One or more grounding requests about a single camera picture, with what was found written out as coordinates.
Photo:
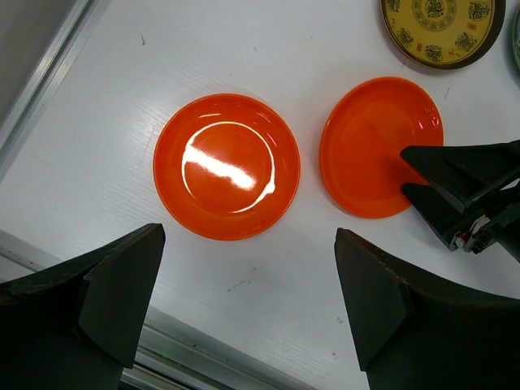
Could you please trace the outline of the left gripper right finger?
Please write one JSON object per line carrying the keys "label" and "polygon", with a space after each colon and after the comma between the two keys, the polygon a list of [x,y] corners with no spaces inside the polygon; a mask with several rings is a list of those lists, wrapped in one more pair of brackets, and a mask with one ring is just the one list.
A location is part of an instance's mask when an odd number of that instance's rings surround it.
{"label": "left gripper right finger", "polygon": [[348,229],[334,251],[370,388],[518,388],[517,299],[442,278]]}

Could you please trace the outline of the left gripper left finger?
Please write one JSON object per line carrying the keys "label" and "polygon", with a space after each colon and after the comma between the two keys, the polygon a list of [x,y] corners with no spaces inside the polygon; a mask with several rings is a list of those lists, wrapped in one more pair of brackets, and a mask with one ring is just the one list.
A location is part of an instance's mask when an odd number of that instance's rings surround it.
{"label": "left gripper left finger", "polygon": [[132,367],[166,235],[150,223],[1,285],[3,389],[116,389]]}

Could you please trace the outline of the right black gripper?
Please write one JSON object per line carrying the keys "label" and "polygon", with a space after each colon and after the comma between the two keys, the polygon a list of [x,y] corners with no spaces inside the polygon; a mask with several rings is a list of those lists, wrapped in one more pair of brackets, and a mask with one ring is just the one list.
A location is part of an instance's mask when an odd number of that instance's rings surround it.
{"label": "right black gripper", "polygon": [[[400,156],[431,185],[401,191],[446,248],[480,254],[498,243],[519,262],[518,141],[408,146]],[[487,215],[476,205],[492,194],[500,203]]]}

